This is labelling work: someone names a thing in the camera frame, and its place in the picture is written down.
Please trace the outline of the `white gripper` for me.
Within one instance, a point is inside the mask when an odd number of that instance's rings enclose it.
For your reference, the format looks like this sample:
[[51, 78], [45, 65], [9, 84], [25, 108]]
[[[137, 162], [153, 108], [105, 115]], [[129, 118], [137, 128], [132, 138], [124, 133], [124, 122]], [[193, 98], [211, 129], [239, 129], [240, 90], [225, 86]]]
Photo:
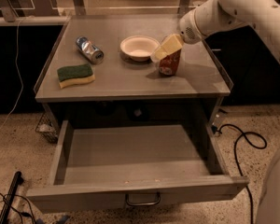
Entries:
[[191, 10], [179, 20], [180, 35], [171, 34], [166, 36], [150, 55], [150, 59], [153, 62], [158, 62], [168, 55], [181, 50], [184, 42], [187, 44], [196, 44], [204, 40], [204, 36], [196, 22], [196, 13], [197, 8]]

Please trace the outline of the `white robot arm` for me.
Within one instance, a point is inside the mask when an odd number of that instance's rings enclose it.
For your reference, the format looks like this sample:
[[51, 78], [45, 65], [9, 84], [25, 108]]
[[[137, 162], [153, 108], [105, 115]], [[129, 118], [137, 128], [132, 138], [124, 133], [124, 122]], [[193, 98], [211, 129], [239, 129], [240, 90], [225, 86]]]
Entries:
[[[163, 41], [151, 56], [157, 62], [208, 36], [248, 25], [280, 64], [280, 5], [275, 0], [207, 0], [179, 20], [179, 36]], [[262, 185], [255, 224], [280, 224], [280, 148], [275, 152]]]

